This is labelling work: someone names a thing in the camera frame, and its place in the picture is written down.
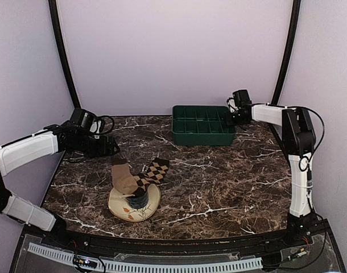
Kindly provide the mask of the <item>brown argyle sock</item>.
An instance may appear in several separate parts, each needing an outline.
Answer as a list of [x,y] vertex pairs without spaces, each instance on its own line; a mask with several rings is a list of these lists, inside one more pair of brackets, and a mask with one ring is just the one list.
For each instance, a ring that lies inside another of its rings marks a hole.
[[146,194],[150,185],[161,184],[169,170],[169,167],[169,160],[155,158],[147,167],[145,172],[133,176],[138,186],[133,195],[135,197],[142,197]]

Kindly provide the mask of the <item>tan brown sock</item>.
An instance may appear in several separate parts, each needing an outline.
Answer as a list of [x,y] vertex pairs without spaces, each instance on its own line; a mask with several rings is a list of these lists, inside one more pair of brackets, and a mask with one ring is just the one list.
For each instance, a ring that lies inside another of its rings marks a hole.
[[119,193],[134,197],[138,189],[138,184],[130,172],[130,167],[126,159],[112,159],[111,174],[113,188]]

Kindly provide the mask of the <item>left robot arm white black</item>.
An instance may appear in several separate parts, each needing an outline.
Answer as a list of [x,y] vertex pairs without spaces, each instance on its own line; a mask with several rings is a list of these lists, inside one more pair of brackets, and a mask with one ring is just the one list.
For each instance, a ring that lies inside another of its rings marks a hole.
[[8,190],[3,178],[11,171],[36,159],[62,151],[81,152],[88,158],[112,156],[120,149],[113,136],[98,133],[99,122],[90,127],[51,125],[25,138],[0,146],[0,214],[5,214],[26,225],[49,232],[49,238],[60,248],[72,243],[65,231],[65,221],[56,214],[25,200]]

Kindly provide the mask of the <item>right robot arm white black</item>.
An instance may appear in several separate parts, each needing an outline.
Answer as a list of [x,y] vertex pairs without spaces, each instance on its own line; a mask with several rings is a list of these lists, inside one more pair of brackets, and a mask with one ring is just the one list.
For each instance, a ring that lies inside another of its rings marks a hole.
[[312,158],[316,136],[307,109],[299,106],[271,106],[269,104],[236,105],[227,100],[233,125],[247,125],[251,121],[266,122],[282,129],[282,145],[291,169],[290,215],[301,219],[312,212]]

